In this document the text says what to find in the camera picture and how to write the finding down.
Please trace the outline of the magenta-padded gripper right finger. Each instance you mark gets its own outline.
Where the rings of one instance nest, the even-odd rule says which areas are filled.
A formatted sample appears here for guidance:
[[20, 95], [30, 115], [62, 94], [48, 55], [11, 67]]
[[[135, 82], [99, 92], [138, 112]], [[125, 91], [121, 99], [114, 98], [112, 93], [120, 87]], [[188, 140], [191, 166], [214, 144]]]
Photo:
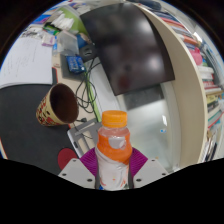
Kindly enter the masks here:
[[136, 189], [168, 175], [157, 159], [148, 159], [139, 150], [133, 149], [129, 161], [128, 186]]

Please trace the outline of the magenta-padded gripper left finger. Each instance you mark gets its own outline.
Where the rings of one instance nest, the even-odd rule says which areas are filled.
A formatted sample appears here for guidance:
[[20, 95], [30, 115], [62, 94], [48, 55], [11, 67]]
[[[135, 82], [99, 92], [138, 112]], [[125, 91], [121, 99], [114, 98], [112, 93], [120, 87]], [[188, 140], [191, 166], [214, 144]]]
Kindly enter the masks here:
[[58, 154], [59, 177], [80, 187], [99, 189], [98, 163], [93, 149], [81, 158], [70, 148], [62, 149]]

